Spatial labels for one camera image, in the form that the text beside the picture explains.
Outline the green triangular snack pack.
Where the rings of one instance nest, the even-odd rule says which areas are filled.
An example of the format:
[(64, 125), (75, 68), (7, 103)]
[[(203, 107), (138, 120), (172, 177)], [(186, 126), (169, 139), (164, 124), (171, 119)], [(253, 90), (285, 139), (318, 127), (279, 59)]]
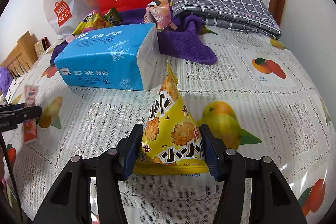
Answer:
[(103, 15), (103, 19), (114, 26), (123, 22), (122, 17), (115, 7), (111, 8), (108, 12), (106, 12)]

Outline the blue tissue pack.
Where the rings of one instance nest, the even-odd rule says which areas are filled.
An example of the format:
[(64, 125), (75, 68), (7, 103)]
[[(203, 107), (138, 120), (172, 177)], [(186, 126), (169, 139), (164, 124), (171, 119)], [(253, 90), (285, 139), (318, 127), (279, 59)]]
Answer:
[(55, 66), (69, 86), (147, 91), (158, 55), (156, 25), (128, 24), (80, 34)]

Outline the pink stick snack packet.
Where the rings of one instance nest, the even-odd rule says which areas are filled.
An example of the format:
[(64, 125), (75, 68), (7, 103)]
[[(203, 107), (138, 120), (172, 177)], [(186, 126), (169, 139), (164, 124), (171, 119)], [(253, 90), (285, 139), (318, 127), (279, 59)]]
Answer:
[(30, 143), (37, 138), (37, 123), (32, 107), (36, 106), (38, 86), (25, 85), (25, 108), (28, 108), (27, 118), (23, 122), (23, 141)]

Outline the pink yellow snack bag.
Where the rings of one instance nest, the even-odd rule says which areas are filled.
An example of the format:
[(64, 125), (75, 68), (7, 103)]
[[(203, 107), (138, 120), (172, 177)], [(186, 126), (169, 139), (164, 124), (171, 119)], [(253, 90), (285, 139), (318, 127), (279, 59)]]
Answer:
[(72, 40), (76, 38), (76, 36), (79, 36), (82, 33), (110, 26), (111, 24), (106, 22), (99, 12), (93, 10), (77, 25), (72, 35), (66, 37), (66, 42), (72, 42)]

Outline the yellow triangular snack pack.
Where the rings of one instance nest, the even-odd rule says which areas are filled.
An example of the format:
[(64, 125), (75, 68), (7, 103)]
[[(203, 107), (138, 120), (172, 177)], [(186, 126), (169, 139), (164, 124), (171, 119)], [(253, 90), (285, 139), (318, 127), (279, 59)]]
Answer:
[(141, 175), (207, 173), (198, 125), (177, 88), (178, 79), (167, 64), (167, 74), (149, 109), (133, 172)]

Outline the purple towel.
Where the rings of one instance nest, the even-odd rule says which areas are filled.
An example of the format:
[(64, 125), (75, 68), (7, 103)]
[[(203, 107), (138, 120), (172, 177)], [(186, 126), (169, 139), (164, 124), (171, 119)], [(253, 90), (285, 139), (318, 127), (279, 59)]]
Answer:
[[(145, 8), (132, 9), (119, 12), (121, 25), (136, 24), (144, 22)], [(158, 46), (161, 54), (178, 57), (205, 65), (213, 65), (217, 57), (213, 50), (204, 45), (198, 35), (201, 31), (202, 20), (200, 17), (190, 14), (179, 17), (172, 17), (171, 20), (176, 26), (175, 31), (159, 31)], [(64, 40), (55, 47), (50, 59), (50, 65), (55, 66), (57, 55), (64, 50), (68, 43)]]

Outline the grey checked folded cloth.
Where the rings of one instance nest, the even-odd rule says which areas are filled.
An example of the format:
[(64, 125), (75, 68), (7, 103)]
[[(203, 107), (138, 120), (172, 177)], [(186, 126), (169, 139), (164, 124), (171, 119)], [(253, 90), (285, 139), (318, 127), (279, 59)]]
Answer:
[(202, 23), (281, 38), (276, 20), (262, 0), (171, 0), (175, 17), (194, 14)]

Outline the wooden chair back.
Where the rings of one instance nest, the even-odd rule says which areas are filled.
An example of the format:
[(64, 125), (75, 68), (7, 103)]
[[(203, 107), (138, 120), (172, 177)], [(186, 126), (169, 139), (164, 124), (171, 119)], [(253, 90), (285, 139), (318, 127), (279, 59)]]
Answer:
[(18, 39), (17, 45), (1, 63), (1, 67), (6, 67), (15, 78), (27, 73), (37, 59), (34, 41), (27, 31)]

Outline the pink cartoon snack bag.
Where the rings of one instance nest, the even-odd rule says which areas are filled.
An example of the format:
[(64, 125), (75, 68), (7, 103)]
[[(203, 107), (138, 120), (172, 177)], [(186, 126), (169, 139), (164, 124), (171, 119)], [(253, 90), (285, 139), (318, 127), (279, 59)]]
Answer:
[(154, 23), (158, 31), (176, 30), (177, 26), (171, 21), (170, 3), (168, 0), (153, 0), (146, 9), (145, 23)]

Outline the fruit pattern tablecloth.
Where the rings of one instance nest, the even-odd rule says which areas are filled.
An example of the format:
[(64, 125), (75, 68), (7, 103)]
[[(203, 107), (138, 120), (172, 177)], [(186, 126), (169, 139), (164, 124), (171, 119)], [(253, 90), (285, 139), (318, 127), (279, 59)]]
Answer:
[(239, 153), (271, 157), (298, 199), (312, 192), (303, 207), (307, 222), (326, 219), (335, 200), (335, 128), (303, 66), (290, 50), (272, 46), (267, 36), (211, 27), (200, 39), (217, 62), (203, 65), (160, 56), (147, 92), (137, 91), (129, 79), (116, 89), (70, 87), (57, 71), (49, 71), (50, 54), (35, 63), (9, 92), (10, 99), (23, 102), (25, 86), (34, 85), (38, 105), (61, 106), (52, 109), (51, 125), (39, 128), (29, 144), (21, 128), (3, 134), (16, 152), (13, 171), (29, 218), (71, 156), (98, 156), (128, 136), (134, 124), (146, 123), (170, 65), (193, 118), (199, 119), (211, 102), (228, 103), (240, 126), (261, 140), (241, 145)]

